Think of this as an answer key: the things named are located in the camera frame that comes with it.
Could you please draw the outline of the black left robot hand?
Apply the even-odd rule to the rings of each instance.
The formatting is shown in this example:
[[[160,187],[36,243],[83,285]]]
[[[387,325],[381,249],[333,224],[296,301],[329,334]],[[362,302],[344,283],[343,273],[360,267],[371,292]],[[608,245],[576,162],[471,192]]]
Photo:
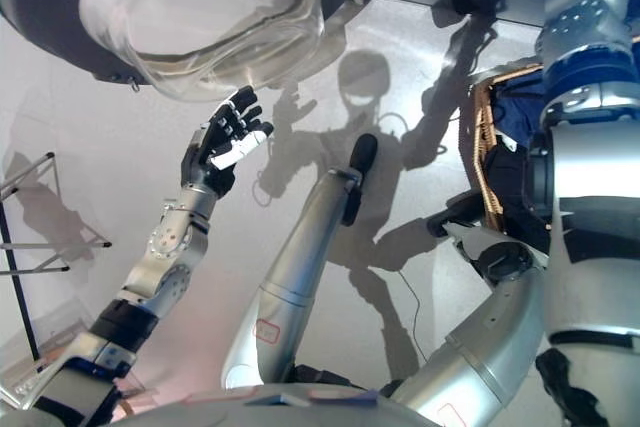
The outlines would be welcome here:
[[[189,142],[181,161],[181,186],[204,187],[219,198],[225,196],[234,185],[236,164],[274,131],[261,114],[250,85],[222,101]]]

